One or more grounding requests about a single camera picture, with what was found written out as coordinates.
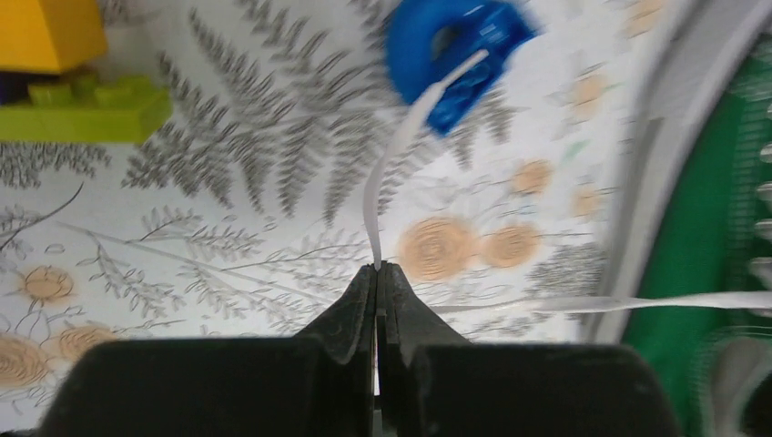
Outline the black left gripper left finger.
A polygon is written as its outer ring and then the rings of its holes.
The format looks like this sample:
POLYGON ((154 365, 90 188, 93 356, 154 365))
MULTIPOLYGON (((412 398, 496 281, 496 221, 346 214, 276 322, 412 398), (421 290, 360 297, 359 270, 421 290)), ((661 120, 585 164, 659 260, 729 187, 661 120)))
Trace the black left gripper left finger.
POLYGON ((290 337, 113 340, 65 378, 40 436, 370 436, 373 267, 290 337))

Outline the green canvas sneaker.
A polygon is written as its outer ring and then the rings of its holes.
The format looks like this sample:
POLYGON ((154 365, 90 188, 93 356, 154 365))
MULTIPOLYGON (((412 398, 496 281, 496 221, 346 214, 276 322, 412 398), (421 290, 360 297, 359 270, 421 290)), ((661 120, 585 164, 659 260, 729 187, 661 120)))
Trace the green canvas sneaker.
POLYGON ((655 222, 636 310, 611 332, 653 365, 686 436, 771 433, 771 38, 708 107, 655 222))

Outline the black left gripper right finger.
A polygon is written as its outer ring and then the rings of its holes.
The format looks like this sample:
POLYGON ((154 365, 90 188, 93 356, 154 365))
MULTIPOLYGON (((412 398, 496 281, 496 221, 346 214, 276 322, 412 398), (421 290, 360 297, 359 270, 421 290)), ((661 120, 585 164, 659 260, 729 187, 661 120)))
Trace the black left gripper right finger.
POLYGON ((654 372, 620 346, 473 343, 414 293, 376 282, 381 415, 388 436, 677 436, 654 372))

